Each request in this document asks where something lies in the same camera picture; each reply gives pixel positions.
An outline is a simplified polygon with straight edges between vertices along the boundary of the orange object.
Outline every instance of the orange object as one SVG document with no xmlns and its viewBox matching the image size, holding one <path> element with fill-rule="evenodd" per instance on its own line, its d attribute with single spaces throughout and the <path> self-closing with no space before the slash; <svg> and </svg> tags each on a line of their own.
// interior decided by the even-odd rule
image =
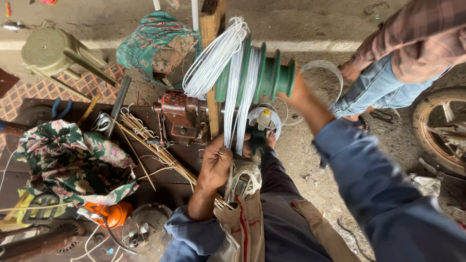
<svg viewBox="0 0 466 262">
<path fill-rule="evenodd" d="M 53 5 L 55 2 L 57 2 L 57 0 L 41 0 L 41 2 L 44 4 Z"/>
<path fill-rule="evenodd" d="M 102 219 L 95 218 L 94 221 L 99 223 L 103 228 L 106 228 L 104 222 L 107 221 L 110 229 L 122 226 L 128 215 L 134 211 L 133 206 L 125 201 L 118 202 L 118 204 L 112 206 L 86 203 L 83 208 L 93 214 L 102 215 Z"/>
<path fill-rule="evenodd" d="M 11 16 L 11 7 L 10 7 L 10 3 L 7 3 L 7 17 L 10 17 Z"/>
</svg>

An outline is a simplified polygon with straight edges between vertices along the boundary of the lattice pattern tile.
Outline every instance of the lattice pattern tile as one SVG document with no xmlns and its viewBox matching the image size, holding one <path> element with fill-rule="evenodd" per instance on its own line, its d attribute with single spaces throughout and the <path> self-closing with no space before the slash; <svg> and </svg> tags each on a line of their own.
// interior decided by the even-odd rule
<svg viewBox="0 0 466 262">
<path fill-rule="evenodd" d="M 102 79 L 87 71 L 81 73 L 81 79 L 79 80 L 75 80 L 65 73 L 60 73 L 55 77 L 92 98 L 98 93 L 102 93 L 99 103 L 113 104 L 118 94 L 124 69 L 123 66 L 115 63 L 105 70 L 107 75 L 117 79 L 118 86 L 116 87 L 107 84 Z M 58 97 L 61 98 L 61 100 L 71 99 L 73 101 L 84 102 L 82 98 L 72 95 L 70 92 L 56 86 L 47 79 L 41 80 L 35 84 L 25 84 L 19 81 L 0 99 L 0 119 L 4 121 L 12 121 L 15 119 L 18 116 L 18 111 L 25 98 L 56 99 Z M 0 154 L 5 145 L 5 135 L 0 134 Z"/>
</svg>

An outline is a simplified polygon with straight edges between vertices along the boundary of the sandal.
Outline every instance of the sandal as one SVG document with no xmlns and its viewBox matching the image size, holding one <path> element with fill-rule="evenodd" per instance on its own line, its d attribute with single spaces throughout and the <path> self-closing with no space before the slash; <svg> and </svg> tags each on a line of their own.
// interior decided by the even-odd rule
<svg viewBox="0 0 466 262">
<path fill-rule="evenodd" d="M 347 122 L 351 123 L 354 127 L 357 127 L 358 129 L 364 130 L 364 133 L 369 134 L 369 132 L 370 132 L 369 124 L 361 116 L 358 117 L 358 120 L 356 122 L 353 122 L 353 121 L 348 120 L 346 118 L 343 118 L 343 119 L 346 120 Z"/>
</svg>

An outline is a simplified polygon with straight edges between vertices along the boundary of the plaid shirt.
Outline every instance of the plaid shirt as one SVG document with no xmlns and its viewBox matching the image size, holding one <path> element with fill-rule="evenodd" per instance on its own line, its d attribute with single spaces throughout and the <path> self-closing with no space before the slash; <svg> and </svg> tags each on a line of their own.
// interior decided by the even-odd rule
<svg viewBox="0 0 466 262">
<path fill-rule="evenodd" d="M 466 62 L 466 0 L 412 0 L 364 40 L 351 66 L 363 70 L 389 53 L 404 83 L 425 82 Z"/>
</svg>

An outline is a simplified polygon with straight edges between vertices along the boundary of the blue sleeve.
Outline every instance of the blue sleeve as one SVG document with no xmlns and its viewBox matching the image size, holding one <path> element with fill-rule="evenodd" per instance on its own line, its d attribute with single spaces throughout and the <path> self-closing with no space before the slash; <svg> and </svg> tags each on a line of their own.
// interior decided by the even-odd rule
<svg viewBox="0 0 466 262">
<path fill-rule="evenodd" d="M 334 120 L 315 136 L 339 192 L 371 243 L 377 261 L 465 261 L 466 233 L 423 197 L 378 148 L 378 140 Z"/>
<path fill-rule="evenodd" d="M 194 222 L 185 212 L 186 206 L 177 208 L 165 223 L 172 239 L 161 262 L 205 262 L 225 239 L 217 219 Z"/>
</svg>

